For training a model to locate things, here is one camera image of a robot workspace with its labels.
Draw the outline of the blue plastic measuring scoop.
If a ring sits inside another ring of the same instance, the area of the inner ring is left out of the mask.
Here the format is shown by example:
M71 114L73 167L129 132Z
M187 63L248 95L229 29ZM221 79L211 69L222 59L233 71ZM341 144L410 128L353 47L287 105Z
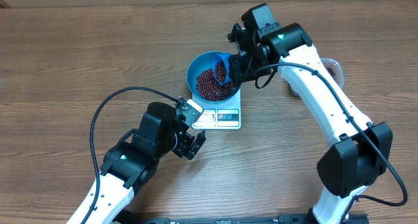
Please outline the blue plastic measuring scoop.
M217 82L221 85L227 84L229 82L232 82L231 78L229 77L230 73L230 64L229 64L229 57L232 56L230 53L226 52L215 52L213 58L212 58L212 70L214 72L214 78L217 80ZM222 62L225 66L225 78L223 80L220 80L216 76L216 64Z

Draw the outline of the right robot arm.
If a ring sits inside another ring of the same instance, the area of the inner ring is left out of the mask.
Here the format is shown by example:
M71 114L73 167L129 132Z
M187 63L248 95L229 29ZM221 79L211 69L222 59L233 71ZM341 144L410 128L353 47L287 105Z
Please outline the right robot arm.
M250 8L228 34L238 53L229 58L234 85L280 74L317 120L328 151L317 163L323 183L307 214L282 214L280 223L367 223L350 209L385 173L393 141L386 123L375 124L344 94L299 24L280 25L268 5Z

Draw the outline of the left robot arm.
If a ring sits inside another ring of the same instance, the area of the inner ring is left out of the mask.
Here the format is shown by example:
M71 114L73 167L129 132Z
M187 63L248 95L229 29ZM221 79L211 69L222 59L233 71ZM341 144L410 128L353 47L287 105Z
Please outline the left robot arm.
M140 125L126 132L103 159L99 180L69 219L76 223L140 223L126 206L155 174L162 156L194 158L206 140L205 133L187 130L200 118L203 107L183 98L174 106L153 102Z

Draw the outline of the teal round bowl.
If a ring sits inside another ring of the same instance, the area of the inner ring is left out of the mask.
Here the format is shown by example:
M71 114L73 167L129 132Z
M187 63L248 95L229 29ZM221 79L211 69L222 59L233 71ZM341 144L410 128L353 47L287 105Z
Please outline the teal round bowl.
M198 94L198 92L196 90L197 77L202 71L205 71L206 69L212 68L212 58L213 58L215 52L216 51L211 51L211 52L206 52L206 53L203 53L203 54L199 55L198 57L196 57L191 62L191 64L189 65L189 68L187 70L187 85L188 85L190 91L192 92L192 94L197 95L199 97L199 99L201 99L202 101L205 101L205 102L221 102L221 101L207 101L207 100L204 100ZM240 90L240 87L234 87L233 92L226 99L231 98L238 90Z

